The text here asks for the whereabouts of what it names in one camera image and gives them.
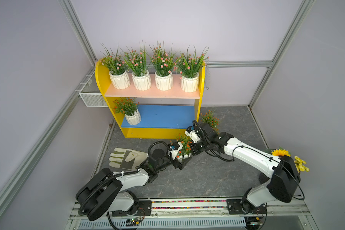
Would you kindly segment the orange flower pot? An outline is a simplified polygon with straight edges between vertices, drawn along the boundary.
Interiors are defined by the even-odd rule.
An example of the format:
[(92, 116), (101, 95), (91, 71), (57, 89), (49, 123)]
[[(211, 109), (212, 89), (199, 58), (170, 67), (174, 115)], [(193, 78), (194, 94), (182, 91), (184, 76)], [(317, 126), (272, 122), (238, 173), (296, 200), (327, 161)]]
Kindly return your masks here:
[(201, 118), (203, 122), (208, 123), (209, 126), (218, 133), (219, 119), (216, 118), (213, 111), (208, 110), (205, 114), (201, 114)]
[(115, 104), (113, 111), (116, 114), (123, 114), (130, 125), (134, 126), (141, 122), (139, 103), (136, 102), (136, 98), (121, 97), (113, 102)]
[(179, 134), (176, 140), (183, 145), (177, 154), (178, 159), (183, 160), (185, 158), (191, 157), (191, 138), (185, 134)]

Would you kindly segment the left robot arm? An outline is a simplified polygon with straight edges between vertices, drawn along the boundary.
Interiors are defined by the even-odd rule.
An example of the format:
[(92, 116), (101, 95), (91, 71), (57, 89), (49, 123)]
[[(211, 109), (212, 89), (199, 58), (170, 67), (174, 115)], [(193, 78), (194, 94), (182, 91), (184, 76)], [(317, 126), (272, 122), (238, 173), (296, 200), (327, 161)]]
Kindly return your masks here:
[(104, 168), (76, 194), (78, 215), (95, 221), (106, 213), (126, 216), (149, 215), (148, 205), (140, 201), (131, 188), (153, 182), (158, 173), (172, 165), (182, 170), (191, 160), (191, 148), (182, 142), (167, 144), (158, 141), (150, 145), (147, 158), (134, 171), (113, 172)]

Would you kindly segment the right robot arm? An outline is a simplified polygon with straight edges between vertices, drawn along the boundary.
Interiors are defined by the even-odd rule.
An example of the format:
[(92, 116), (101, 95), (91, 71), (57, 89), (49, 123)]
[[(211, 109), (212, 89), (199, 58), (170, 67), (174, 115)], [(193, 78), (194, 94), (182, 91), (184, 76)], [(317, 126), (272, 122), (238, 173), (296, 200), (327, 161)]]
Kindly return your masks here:
[(265, 213), (265, 204), (271, 201), (290, 203), (300, 188), (300, 174), (290, 156), (274, 156), (251, 147), (227, 132), (217, 133), (206, 122), (193, 120), (185, 134), (192, 140), (194, 153), (205, 151), (226, 162), (238, 159), (258, 169), (268, 180), (249, 188), (241, 199), (227, 201), (230, 214)]

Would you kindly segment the pink flower pot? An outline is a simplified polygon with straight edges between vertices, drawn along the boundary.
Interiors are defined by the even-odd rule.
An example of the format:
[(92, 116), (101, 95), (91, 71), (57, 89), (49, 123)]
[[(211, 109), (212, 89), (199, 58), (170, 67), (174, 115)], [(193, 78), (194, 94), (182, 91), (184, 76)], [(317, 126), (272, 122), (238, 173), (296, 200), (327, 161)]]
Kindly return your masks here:
[(199, 85), (199, 72), (206, 66), (207, 52), (209, 47), (205, 47), (201, 55), (197, 54), (196, 49), (191, 54), (189, 48), (186, 52), (180, 53), (177, 60), (177, 70), (181, 74), (181, 88), (186, 93), (197, 91)]
[(151, 47), (152, 56), (150, 61), (155, 68), (155, 84), (158, 90), (168, 91), (173, 87), (173, 71), (176, 67), (176, 53), (167, 51), (164, 44), (158, 43), (156, 47)]
[(151, 88), (151, 78), (147, 65), (146, 44), (141, 42), (139, 50), (132, 47), (123, 51), (123, 60), (132, 72), (132, 80), (138, 91)]
[(104, 44), (104, 57), (101, 59), (101, 64), (107, 67), (109, 71), (110, 80), (113, 86), (118, 89), (126, 89), (130, 86), (130, 80), (128, 76), (128, 65), (119, 53), (119, 47), (117, 47), (116, 53), (111, 49), (108, 49)]

